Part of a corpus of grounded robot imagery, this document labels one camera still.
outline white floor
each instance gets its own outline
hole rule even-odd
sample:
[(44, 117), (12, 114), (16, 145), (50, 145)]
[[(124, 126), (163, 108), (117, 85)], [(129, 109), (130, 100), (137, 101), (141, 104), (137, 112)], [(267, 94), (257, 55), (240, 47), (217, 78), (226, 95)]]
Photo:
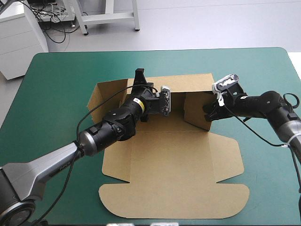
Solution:
[[(81, 0), (83, 11), (104, 10), (102, 1)], [(131, 0), (115, 0), (115, 11)], [(283, 47), (301, 76), (301, 0), (137, 0), (141, 30), (133, 23), (89, 26), (67, 35), (62, 44), (48, 39), (51, 52), (198, 48)], [(51, 32), (60, 41), (63, 34)], [(0, 75), (0, 125), (22, 78)]]

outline brown cardboard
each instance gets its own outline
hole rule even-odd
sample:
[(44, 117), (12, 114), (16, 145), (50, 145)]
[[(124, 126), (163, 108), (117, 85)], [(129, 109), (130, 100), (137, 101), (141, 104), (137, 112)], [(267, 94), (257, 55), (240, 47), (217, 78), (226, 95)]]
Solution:
[[(211, 74), (147, 78), (156, 88), (172, 90), (168, 118), (151, 115), (137, 124), (137, 133), (106, 149), (103, 174), (129, 183), (103, 185), (101, 201), (112, 213), (126, 218), (227, 218), (245, 206), (249, 189), (219, 181), (244, 171), (235, 140), (207, 132), (202, 106), (213, 101)], [(98, 83), (89, 109), (126, 86), (126, 80)], [(103, 106), (95, 122), (126, 93)]]

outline white drawer cabinet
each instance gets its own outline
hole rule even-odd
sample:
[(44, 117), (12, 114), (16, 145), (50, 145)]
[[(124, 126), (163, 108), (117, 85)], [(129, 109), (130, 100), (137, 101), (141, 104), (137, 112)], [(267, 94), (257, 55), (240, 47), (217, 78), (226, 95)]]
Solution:
[(13, 3), (0, 15), (0, 72), (8, 80), (23, 76), (41, 52), (48, 47), (35, 16), (20, 2)]

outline green table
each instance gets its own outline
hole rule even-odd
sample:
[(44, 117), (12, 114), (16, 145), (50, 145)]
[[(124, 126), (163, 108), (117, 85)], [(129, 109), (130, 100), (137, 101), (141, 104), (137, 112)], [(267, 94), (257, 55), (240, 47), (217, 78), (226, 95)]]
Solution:
[[(146, 76), (212, 72), (218, 80), (236, 73), (249, 95), (276, 90), (301, 97), (301, 82), (287, 52), (281, 48), (38, 54), (0, 129), (0, 165), (30, 161), (73, 141), (77, 122), (87, 112), (95, 84), (133, 77), (138, 67), (145, 68)], [(248, 124), (268, 140), (279, 143), (266, 120), (252, 119)], [(90, 125), (92, 120), (88, 118), (82, 128)], [(247, 185), (249, 201), (231, 218), (176, 221), (212, 225), (299, 224), (298, 183), (289, 150), (263, 143), (236, 119), (216, 121), (211, 131), (239, 142), (245, 172), (223, 183)], [(75, 163), (64, 196), (46, 217), (50, 224), (174, 221), (125, 219), (111, 214), (101, 203), (98, 188), (121, 182), (102, 175), (102, 162), (103, 153)], [(62, 172), (48, 182), (43, 202), (37, 202), (35, 219), (56, 198), (65, 176), (66, 172)]]

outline cabinet drawer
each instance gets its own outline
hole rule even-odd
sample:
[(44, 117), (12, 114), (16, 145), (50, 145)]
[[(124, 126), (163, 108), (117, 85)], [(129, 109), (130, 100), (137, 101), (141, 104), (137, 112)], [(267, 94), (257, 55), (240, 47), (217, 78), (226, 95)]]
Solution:
[(12, 20), (3, 21), (0, 22), (0, 39), (31, 30), (32, 27), (24, 16)]
[(25, 75), (32, 58), (42, 53), (41, 45), (23, 48), (14, 52), (0, 55), (0, 71), (6, 79), (13, 79)]
[(25, 32), (0, 39), (0, 55), (39, 44), (34, 32)]

